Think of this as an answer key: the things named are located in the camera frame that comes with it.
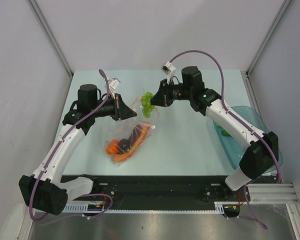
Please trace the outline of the dark purple toy fruit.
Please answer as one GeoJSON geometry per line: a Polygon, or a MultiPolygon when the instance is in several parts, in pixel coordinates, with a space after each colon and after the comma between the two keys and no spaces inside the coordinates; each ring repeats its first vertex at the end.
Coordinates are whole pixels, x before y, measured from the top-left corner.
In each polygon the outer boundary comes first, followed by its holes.
{"type": "Polygon", "coordinates": [[[124,154],[130,151],[131,141],[123,138],[117,144],[118,154],[124,154]]]}

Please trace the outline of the clear zip top bag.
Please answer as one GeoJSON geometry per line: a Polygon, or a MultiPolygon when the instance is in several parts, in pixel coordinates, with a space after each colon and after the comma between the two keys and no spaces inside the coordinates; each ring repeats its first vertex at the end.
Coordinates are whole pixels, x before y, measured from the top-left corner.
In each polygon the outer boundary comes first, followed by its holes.
{"type": "Polygon", "coordinates": [[[137,153],[155,131],[160,117],[156,107],[144,108],[140,98],[135,98],[130,108],[137,116],[110,124],[104,134],[104,151],[116,166],[128,161],[137,153]]]}

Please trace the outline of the green toy grapes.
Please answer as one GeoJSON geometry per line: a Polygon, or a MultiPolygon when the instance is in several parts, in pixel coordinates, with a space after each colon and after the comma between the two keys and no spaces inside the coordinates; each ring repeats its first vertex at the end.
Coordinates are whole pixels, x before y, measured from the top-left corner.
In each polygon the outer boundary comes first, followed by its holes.
{"type": "Polygon", "coordinates": [[[151,104],[151,100],[154,97],[154,94],[149,92],[149,91],[145,91],[143,89],[143,93],[141,96],[141,106],[142,106],[142,114],[145,118],[149,119],[151,117],[152,112],[154,112],[156,110],[156,107],[154,105],[151,104]]]}

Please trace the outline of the orange toy pumpkin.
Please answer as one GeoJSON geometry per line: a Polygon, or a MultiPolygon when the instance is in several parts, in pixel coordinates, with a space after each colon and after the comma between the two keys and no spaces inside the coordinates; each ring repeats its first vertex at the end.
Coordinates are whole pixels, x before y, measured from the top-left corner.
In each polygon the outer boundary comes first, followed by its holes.
{"type": "Polygon", "coordinates": [[[118,144],[119,144],[119,141],[117,139],[112,140],[106,146],[105,152],[108,155],[116,155],[118,153],[118,151],[119,151],[118,144]]]}

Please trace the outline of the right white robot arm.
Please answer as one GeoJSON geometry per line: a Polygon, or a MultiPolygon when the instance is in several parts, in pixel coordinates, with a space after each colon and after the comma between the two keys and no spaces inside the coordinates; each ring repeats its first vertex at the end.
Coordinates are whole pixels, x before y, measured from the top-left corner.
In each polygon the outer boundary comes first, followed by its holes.
{"type": "Polygon", "coordinates": [[[171,79],[176,68],[167,62],[161,67],[167,75],[160,81],[157,93],[150,103],[157,107],[169,107],[176,100],[189,101],[195,112],[210,118],[220,125],[244,150],[238,168],[225,179],[220,188],[221,196],[232,201],[239,189],[259,178],[272,166],[279,166],[279,139],[270,131],[265,133],[246,121],[215,90],[206,88],[202,73],[196,66],[181,70],[182,82],[174,84],[171,79]]]}

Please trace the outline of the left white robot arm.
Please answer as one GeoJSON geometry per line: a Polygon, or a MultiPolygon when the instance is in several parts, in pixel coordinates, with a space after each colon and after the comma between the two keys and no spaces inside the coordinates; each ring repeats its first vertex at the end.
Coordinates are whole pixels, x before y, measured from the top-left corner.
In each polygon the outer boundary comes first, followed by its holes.
{"type": "Polygon", "coordinates": [[[25,204],[48,214],[59,215],[69,201],[86,196],[95,200],[101,188],[96,179],[80,175],[74,180],[61,182],[63,172],[80,142],[88,134],[97,118],[111,117],[122,121],[137,116],[118,93],[107,92],[100,96],[100,89],[94,84],[83,84],[77,92],[69,112],[64,116],[57,140],[45,159],[32,175],[23,175],[19,188],[25,204]]]}

